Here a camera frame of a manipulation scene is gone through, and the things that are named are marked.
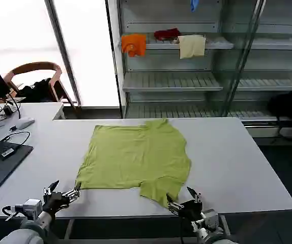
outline power adapter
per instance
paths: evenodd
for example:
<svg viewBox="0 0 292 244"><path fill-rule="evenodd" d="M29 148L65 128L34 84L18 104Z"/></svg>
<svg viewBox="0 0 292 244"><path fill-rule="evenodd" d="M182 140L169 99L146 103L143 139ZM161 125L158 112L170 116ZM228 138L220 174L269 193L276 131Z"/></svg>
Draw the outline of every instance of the power adapter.
<svg viewBox="0 0 292 244"><path fill-rule="evenodd" d="M10 116L14 113L9 105L5 105L3 108L3 111L4 111L6 116Z"/></svg>

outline white table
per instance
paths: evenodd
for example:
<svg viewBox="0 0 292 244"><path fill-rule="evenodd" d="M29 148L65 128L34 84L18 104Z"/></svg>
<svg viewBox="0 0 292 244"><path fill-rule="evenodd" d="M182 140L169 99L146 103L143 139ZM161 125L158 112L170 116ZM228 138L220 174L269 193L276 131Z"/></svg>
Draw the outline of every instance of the white table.
<svg viewBox="0 0 292 244"><path fill-rule="evenodd" d="M54 120L31 131L34 150L0 187L0 216L5 205L42 198L43 188L60 180L58 191L74 186L95 125L136 126L146 119ZM187 141L192 161L185 186L203 195L205 208L219 213L292 209L292 198L237 118L170 119ZM180 202L190 199L183 187ZM83 190L58 217L170 215L139 188Z"/></svg>
<svg viewBox="0 0 292 244"><path fill-rule="evenodd" d="M25 130L29 132L41 131L46 123L48 124L54 119L64 118L63 107L63 103L22 103L19 110L21 117L29 117L36 120L34 124ZM5 125L0 127L0 140L10 134L9 128L13 127L17 120L18 113L15 112L4 121ZM20 143L26 136L25 134L17 136L17 142Z"/></svg>

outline red cloth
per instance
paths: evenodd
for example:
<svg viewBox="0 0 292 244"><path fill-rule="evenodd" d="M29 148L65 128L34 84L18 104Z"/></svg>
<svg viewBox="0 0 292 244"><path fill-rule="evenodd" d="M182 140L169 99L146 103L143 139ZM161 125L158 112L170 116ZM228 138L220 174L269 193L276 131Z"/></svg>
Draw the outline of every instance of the red cloth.
<svg viewBox="0 0 292 244"><path fill-rule="evenodd" d="M159 30L154 33L154 37L159 41L172 40L180 36L181 33L177 28L167 29L167 30Z"/></svg>

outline metal shelf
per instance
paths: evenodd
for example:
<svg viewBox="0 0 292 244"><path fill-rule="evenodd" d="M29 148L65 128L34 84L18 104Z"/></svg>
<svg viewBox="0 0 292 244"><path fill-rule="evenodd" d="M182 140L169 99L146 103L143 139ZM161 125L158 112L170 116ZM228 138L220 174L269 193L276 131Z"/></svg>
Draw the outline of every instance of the metal shelf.
<svg viewBox="0 0 292 244"><path fill-rule="evenodd" d="M245 72L238 91L288 91L292 90L292 72Z"/></svg>
<svg viewBox="0 0 292 244"><path fill-rule="evenodd" d="M125 92L207 92L223 87L211 72L128 72Z"/></svg>
<svg viewBox="0 0 292 244"><path fill-rule="evenodd" d="M267 102L260 101L234 101L227 115L228 117L238 117L242 121L277 121L267 109Z"/></svg>
<svg viewBox="0 0 292 244"><path fill-rule="evenodd" d="M182 35L196 35L197 33L189 33ZM146 33L146 49L180 49L179 44L172 41L159 41L154 37L153 33ZM234 44L227 41L223 36L216 34L206 35L205 49L233 49Z"/></svg>
<svg viewBox="0 0 292 244"><path fill-rule="evenodd" d="M235 48L242 48L242 38L231 38ZM256 34L251 49L292 50L292 35Z"/></svg>
<svg viewBox="0 0 292 244"><path fill-rule="evenodd" d="M126 118L193 118L215 117L216 114L197 103L130 103Z"/></svg>
<svg viewBox="0 0 292 244"><path fill-rule="evenodd" d="M193 118L217 117L219 111L206 108L203 103L130 103L125 118ZM239 102L227 115L242 121L277 121L264 105L257 102Z"/></svg>

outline t-shirt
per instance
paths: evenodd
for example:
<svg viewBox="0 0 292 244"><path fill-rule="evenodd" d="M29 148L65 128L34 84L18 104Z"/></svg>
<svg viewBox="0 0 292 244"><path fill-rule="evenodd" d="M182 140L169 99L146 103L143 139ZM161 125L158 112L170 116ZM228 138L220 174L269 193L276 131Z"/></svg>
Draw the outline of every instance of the t-shirt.
<svg viewBox="0 0 292 244"><path fill-rule="evenodd" d="M140 195L167 207L186 181L190 160L186 140L167 119L142 126L95 126L78 171L82 189L140 187Z"/></svg>

